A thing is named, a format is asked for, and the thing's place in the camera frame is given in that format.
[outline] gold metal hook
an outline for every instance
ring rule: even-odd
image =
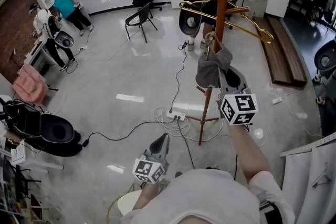
[[[189,4],[189,5],[193,5],[193,4],[197,4],[197,3],[208,3],[209,1],[211,1],[211,0],[202,0],[202,1],[195,1],[195,2],[182,1],[182,2],[180,2],[180,8],[183,9],[183,10],[187,10],[188,12],[196,13],[196,14],[199,14],[199,15],[202,15],[202,16],[206,16],[206,17],[208,17],[208,18],[211,18],[211,19],[216,20],[216,19],[217,19],[216,17],[211,16],[211,15],[209,15],[209,14],[206,14],[206,13],[203,13],[203,12],[199,12],[199,11],[197,11],[197,10],[193,10],[193,9],[191,9],[191,8],[183,7],[183,4],[184,4],[184,3]],[[227,1],[227,2],[230,3],[231,5],[233,5],[235,8],[239,8],[239,7],[238,7],[236,4],[234,4],[233,2],[231,2],[231,1]],[[242,31],[244,31],[244,32],[246,32],[246,33],[248,33],[248,34],[250,34],[250,35],[256,37],[256,38],[258,38],[258,39],[260,39],[261,41],[266,42],[267,44],[271,44],[271,43],[273,42],[274,37],[273,37],[273,35],[272,35],[271,33],[269,33],[267,30],[265,30],[265,29],[263,29],[263,28],[260,28],[259,25],[258,25],[255,21],[251,20],[251,19],[250,19],[249,17],[247,17],[244,13],[241,13],[241,15],[242,15],[244,18],[246,18],[248,21],[250,21],[252,24],[254,24],[255,27],[257,28],[257,30],[258,30],[259,32],[263,32],[263,33],[265,33],[265,34],[269,37],[269,39],[264,39],[264,38],[258,36],[257,34],[252,33],[251,31],[246,30],[246,29],[244,29],[244,28],[242,28],[242,27],[240,27],[240,26],[238,26],[238,25],[235,25],[235,24],[233,24],[233,23],[230,23],[230,22],[228,22],[228,21],[225,21],[225,24],[226,24],[226,25],[230,25],[230,26],[232,26],[232,27],[236,27],[236,28],[238,28],[238,29],[240,29],[240,30],[242,30]]]

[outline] white cube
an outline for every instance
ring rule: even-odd
[[[140,181],[155,183],[164,173],[161,163],[151,162],[144,159],[136,159],[133,166],[133,175]]]
[[[258,112],[256,95],[227,94],[223,98],[221,112],[230,125],[249,124]]]

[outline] wooden tripod base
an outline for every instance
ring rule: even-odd
[[[206,113],[208,111],[208,107],[209,107],[209,103],[210,103],[212,88],[208,88],[206,90],[202,89],[200,86],[197,86],[196,88],[199,89],[205,95],[203,115],[202,115],[201,119],[191,117],[191,116],[186,116],[186,118],[191,119],[191,120],[196,120],[196,121],[199,121],[201,123],[201,131],[199,133],[199,140],[198,140],[198,145],[200,146],[201,143],[202,143],[204,123],[206,123],[207,121],[217,121],[217,120],[219,120],[219,118],[206,119]]]

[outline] teal shirt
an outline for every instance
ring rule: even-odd
[[[74,2],[72,0],[55,0],[54,7],[62,13],[65,19],[75,11]]]

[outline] wooden pole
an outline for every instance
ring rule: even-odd
[[[227,0],[218,0],[218,3],[217,3],[216,35],[218,37],[218,40],[220,40],[220,41],[223,41],[226,5],[227,5]],[[217,42],[217,40],[215,40],[214,51],[219,52],[219,50],[220,50],[220,44]],[[217,120],[218,119],[218,118],[209,119],[209,120],[206,119],[206,113],[208,111],[210,98],[211,98],[211,93],[212,93],[212,88],[208,88],[205,92],[204,110],[203,110],[202,119],[200,120],[201,131],[199,133],[199,140],[198,140],[199,145],[202,142],[204,123],[207,122],[207,121],[210,121],[210,120]]]

